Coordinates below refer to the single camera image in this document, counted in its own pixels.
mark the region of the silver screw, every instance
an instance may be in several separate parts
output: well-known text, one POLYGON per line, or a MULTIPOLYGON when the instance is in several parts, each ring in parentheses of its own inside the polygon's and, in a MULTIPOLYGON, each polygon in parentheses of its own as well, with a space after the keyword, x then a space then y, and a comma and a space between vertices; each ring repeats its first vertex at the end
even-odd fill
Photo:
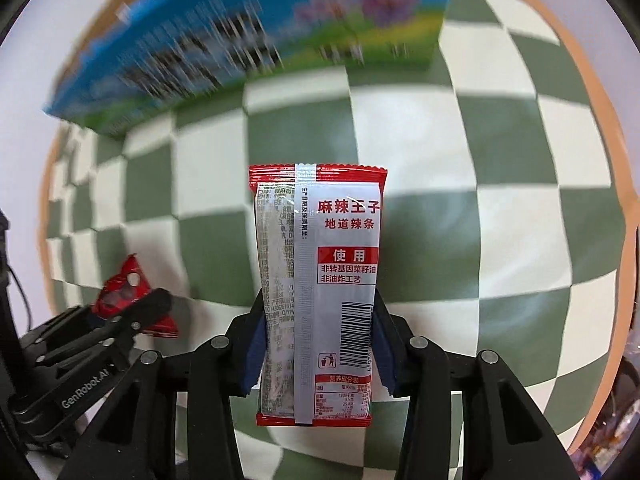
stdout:
POLYGON ((409 339, 409 344, 414 348, 427 348, 429 340, 421 335, 414 335, 409 339))
POLYGON ((217 349, 226 348, 228 344, 229 338, 226 335, 217 335, 211 340, 211 346, 217 349))
POLYGON ((155 363, 158 360, 158 352, 154 352, 153 350, 148 350, 144 352, 140 356, 140 361, 143 365, 149 365, 151 363, 155 363))
POLYGON ((498 354, 493 350, 484 350, 480 354, 480 358, 488 365, 495 365, 498 362, 498 354))

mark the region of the barcode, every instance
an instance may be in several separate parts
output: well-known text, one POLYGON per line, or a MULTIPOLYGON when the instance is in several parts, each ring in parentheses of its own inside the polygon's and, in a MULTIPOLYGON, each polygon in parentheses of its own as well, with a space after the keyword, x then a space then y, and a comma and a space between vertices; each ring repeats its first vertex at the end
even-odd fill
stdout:
POLYGON ((340 325, 340 364, 369 367, 372 303, 343 303, 340 325))

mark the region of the red crimped package edge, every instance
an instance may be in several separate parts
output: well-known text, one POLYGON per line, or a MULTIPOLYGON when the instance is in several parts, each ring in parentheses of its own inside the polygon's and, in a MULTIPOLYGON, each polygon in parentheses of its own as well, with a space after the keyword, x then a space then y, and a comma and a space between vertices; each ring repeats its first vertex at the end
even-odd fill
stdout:
MULTIPOLYGON (((293 418, 286 416, 271 416, 257 413, 255 423, 258 426, 308 426, 296 424, 293 418)), ((363 418, 315 418, 312 426, 330 428, 367 428, 371 425, 371 415, 363 418)))
MULTIPOLYGON (((261 182, 295 182, 295 180, 295 164, 249 166, 249 188, 254 193, 261 182)), ((357 164, 317 164, 316 180, 318 182, 377 182, 382 195, 386 170, 357 164)))

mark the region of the pink flower illustration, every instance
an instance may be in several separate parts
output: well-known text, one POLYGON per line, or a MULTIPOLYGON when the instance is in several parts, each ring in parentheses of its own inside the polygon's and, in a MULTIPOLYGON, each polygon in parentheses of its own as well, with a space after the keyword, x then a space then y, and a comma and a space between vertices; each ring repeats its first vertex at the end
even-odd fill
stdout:
POLYGON ((296 4, 294 13, 296 18, 303 22, 343 20, 345 15, 358 4, 358 0, 308 0, 308 2, 296 4))
POLYGON ((420 0, 362 0, 362 12, 379 27, 404 22, 420 0))

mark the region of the triangular red package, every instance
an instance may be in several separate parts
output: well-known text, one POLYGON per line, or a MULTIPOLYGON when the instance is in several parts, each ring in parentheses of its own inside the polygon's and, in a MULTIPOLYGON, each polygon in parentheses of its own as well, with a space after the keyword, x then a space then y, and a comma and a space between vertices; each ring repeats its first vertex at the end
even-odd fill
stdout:
MULTIPOLYGON (((151 292, 135 254, 130 254, 122 264, 120 272, 106 282, 92 306, 92 312, 103 319, 116 316, 134 301, 151 292)), ((142 333, 154 337, 178 337, 178 327, 170 316, 164 316, 142 333)))

